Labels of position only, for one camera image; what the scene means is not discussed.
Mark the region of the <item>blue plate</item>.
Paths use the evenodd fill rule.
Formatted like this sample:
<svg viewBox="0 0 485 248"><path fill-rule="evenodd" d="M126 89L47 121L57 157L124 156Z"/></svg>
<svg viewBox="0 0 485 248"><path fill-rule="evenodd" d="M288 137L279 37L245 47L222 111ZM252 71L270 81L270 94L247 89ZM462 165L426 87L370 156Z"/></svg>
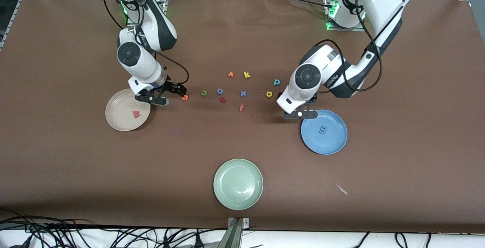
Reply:
<svg viewBox="0 0 485 248"><path fill-rule="evenodd" d="M344 120L330 110L317 110L318 117L303 120L301 138L314 153L331 155L340 151L346 144L348 130ZM319 134L320 126L326 126L326 134Z"/></svg>

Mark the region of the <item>beige plate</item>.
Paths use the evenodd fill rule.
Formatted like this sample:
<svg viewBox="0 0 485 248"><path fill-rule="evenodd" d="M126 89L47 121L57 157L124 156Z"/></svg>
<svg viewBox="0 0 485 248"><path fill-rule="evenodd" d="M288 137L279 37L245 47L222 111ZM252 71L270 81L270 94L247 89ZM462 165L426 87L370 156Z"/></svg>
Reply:
<svg viewBox="0 0 485 248"><path fill-rule="evenodd" d="M140 111L140 117L134 119L132 111ZM131 89L124 89L110 98L106 105L105 117L112 128L128 132L142 126L150 112L150 104L137 101Z"/></svg>

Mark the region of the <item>brown paper table cover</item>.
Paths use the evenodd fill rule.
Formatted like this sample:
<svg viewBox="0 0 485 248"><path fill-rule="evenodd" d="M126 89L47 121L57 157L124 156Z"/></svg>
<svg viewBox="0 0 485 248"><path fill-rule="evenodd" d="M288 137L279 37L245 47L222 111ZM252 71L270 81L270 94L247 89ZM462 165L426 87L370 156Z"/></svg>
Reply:
<svg viewBox="0 0 485 248"><path fill-rule="evenodd" d="M311 107L349 132L326 156L265 93L322 39L357 63L364 33L326 31L321 9L290 0L170 0L168 15L189 100L120 132L105 107L130 76L103 1L22 0L0 51L0 207L102 225L485 233L485 45L466 2L410 1L379 84L319 96ZM232 159L264 181L242 211L213 191Z"/></svg>

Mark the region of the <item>green plate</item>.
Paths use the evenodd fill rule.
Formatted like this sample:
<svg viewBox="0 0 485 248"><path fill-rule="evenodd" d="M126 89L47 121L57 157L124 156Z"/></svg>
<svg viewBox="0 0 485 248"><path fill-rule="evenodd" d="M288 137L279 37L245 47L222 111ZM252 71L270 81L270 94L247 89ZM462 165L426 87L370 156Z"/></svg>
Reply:
<svg viewBox="0 0 485 248"><path fill-rule="evenodd" d="M242 211L254 206L264 188L259 168L246 159L232 159L220 165L213 180L217 200L226 208Z"/></svg>

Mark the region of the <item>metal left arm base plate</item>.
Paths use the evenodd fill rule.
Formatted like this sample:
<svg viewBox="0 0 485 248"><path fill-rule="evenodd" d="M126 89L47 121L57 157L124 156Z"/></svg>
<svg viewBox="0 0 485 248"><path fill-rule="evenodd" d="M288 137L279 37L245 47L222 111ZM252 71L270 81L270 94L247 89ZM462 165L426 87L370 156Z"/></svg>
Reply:
<svg viewBox="0 0 485 248"><path fill-rule="evenodd" d="M325 9L326 29L345 32L363 32L364 29L361 24L356 24L353 27L342 27L336 21L335 17L338 11L342 8L338 0L323 0L324 5L329 5L329 8Z"/></svg>

